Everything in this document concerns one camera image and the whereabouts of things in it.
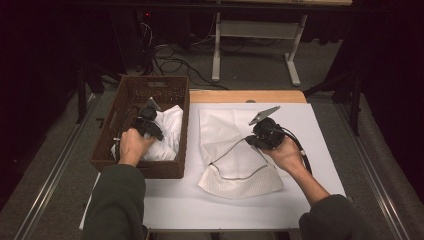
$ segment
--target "table surface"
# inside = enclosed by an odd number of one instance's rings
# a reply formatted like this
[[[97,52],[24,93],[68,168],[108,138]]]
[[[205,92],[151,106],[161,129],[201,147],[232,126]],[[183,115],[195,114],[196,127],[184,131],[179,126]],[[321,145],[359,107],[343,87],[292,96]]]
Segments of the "table surface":
[[[351,5],[352,0],[221,0],[221,2],[284,3],[317,5]]]
[[[192,90],[192,103],[242,103],[247,101],[258,103],[306,103],[305,95],[297,90]]]
[[[263,110],[281,105],[276,121],[302,142],[315,178],[331,193],[344,195],[310,104],[300,91],[191,91],[185,174],[182,179],[146,179],[144,223],[151,231],[287,230],[309,204],[295,181],[284,173],[284,189],[256,197],[229,200],[205,192],[197,184],[205,170],[199,144],[202,108]],[[256,104],[243,104],[255,100]]]

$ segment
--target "brown plastic crate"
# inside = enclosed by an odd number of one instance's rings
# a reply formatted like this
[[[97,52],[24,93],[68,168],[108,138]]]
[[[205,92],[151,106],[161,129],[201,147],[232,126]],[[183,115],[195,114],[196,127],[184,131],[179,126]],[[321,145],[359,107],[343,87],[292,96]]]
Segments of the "brown plastic crate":
[[[137,111],[132,110],[127,118],[125,114],[133,106],[142,107],[148,98],[153,97],[155,102],[165,111],[175,105],[183,109],[180,147],[174,160],[140,161],[137,168],[145,178],[177,179],[184,176],[184,164],[187,149],[187,126],[190,106],[188,77],[123,77],[115,96],[112,108],[103,125],[99,139],[91,157],[91,164],[99,172],[105,166],[116,164],[111,154],[111,147],[115,143],[122,127],[126,131]]]

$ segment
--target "table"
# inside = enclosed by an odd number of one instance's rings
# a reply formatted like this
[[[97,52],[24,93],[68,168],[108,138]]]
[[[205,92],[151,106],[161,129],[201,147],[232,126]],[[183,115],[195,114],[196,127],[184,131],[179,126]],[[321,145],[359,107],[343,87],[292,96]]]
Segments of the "table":
[[[285,117],[285,126],[299,133],[297,137],[310,161],[312,159],[311,166],[318,181],[329,192],[345,195],[313,111],[300,91],[191,91],[190,98],[184,178],[146,179],[144,224],[152,232],[281,231],[298,228],[298,219],[309,211],[306,198],[287,174],[283,178],[283,190],[240,200],[219,198],[198,187],[205,169],[196,144],[199,142],[196,113],[200,108],[259,107],[263,110],[280,104],[283,112],[279,110],[273,114],[278,121],[287,112],[297,112],[292,117]],[[257,103],[243,104],[247,100]]]
[[[278,1],[278,0],[217,0],[221,2],[253,2],[253,3],[298,3],[298,4],[321,4],[321,5],[351,5],[351,0],[306,0],[306,1]],[[284,54],[284,60],[289,70],[290,79],[293,86],[300,86],[299,76],[295,64],[293,62],[297,47],[305,28],[307,15],[302,15],[298,22],[281,23],[281,22],[256,22],[256,21],[234,21],[221,20],[221,13],[216,13],[215,24],[215,50],[212,64],[212,81],[218,82],[220,79],[221,69],[221,52],[220,42],[221,36],[227,37],[244,37],[244,38],[267,38],[267,39],[288,39],[292,40],[292,49],[289,53]]]

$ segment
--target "wooden edge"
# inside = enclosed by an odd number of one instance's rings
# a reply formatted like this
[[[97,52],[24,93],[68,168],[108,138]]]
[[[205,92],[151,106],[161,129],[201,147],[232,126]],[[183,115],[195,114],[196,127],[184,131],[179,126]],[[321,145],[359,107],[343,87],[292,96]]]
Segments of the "wooden edge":
[[[299,90],[191,90],[191,103],[307,103]]]

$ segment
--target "hand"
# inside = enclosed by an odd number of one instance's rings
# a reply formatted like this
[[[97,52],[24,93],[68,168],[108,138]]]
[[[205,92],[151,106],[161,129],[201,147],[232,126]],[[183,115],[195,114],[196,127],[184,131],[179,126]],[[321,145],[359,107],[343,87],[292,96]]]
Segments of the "hand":
[[[296,143],[289,137],[284,137],[283,142],[277,148],[272,150],[261,149],[261,151],[269,155],[277,164],[277,166],[290,175],[296,170],[305,169]]]
[[[118,164],[128,164],[137,166],[141,157],[143,157],[149,147],[156,141],[156,137],[144,139],[136,129],[130,128],[127,132],[123,132],[120,143],[121,160]]]
[[[311,206],[330,195],[306,170],[299,148],[291,138],[284,137],[283,142],[276,149],[261,149],[261,151],[269,155],[279,168],[293,177]]]

